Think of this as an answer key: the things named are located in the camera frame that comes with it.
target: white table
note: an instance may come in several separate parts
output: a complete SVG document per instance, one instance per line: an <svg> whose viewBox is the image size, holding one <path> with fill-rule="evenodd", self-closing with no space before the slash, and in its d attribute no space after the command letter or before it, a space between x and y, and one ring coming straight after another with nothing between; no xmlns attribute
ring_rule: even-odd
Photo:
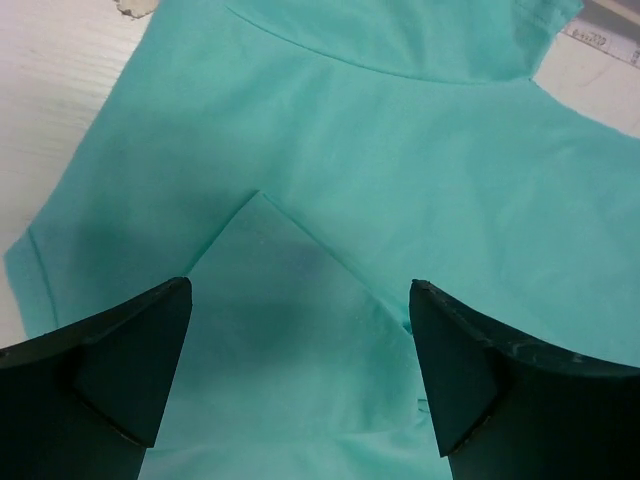
<svg viewBox="0 0 640 480"><path fill-rule="evenodd" d="M112 0L3 5L0 251L18 238L46 201L148 20L122 16ZM640 70L559 35L536 81L578 112L640 137ZM4 274L0 309L0 347L23 340Z"/></svg>

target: black object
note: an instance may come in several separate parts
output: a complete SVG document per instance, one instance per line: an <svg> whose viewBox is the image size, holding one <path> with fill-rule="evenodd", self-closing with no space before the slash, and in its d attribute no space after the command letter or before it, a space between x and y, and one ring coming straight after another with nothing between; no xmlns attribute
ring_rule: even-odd
<svg viewBox="0 0 640 480"><path fill-rule="evenodd" d="M138 478L190 315L191 284L177 278L0 350L0 478Z"/></svg>
<svg viewBox="0 0 640 480"><path fill-rule="evenodd" d="M414 281L410 317L455 480L640 478L640 369L571 352Z"/></svg>

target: teal shirt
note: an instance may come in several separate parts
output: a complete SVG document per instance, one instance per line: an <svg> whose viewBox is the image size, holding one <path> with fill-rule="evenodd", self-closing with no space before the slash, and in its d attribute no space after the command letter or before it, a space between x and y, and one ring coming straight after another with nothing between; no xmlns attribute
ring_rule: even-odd
<svg viewBox="0 0 640 480"><path fill-rule="evenodd" d="M30 336L191 278L142 478L450 478L413 278L640 365L640 141L531 81L580 6L162 2L5 257Z"/></svg>

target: cloth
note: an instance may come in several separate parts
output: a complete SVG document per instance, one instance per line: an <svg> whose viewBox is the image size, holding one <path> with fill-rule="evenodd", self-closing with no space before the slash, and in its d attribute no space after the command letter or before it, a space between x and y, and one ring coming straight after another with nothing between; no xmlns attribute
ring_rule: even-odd
<svg viewBox="0 0 640 480"><path fill-rule="evenodd" d="M161 3L5 256L30 336L190 275L142 478L448 478L413 278L640 365L640 141L531 81L580 7Z"/></svg>

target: teal fabric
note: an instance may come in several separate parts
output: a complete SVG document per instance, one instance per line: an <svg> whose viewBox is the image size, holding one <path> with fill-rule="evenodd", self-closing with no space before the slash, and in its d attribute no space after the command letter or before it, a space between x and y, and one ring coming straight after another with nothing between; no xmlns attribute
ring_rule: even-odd
<svg viewBox="0 0 640 480"><path fill-rule="evenodd" d="M5 256L30 336L191 277L143 478L449 478L412 278L640 366L640 141L530 79L579 8L162 2Z"/></svg>

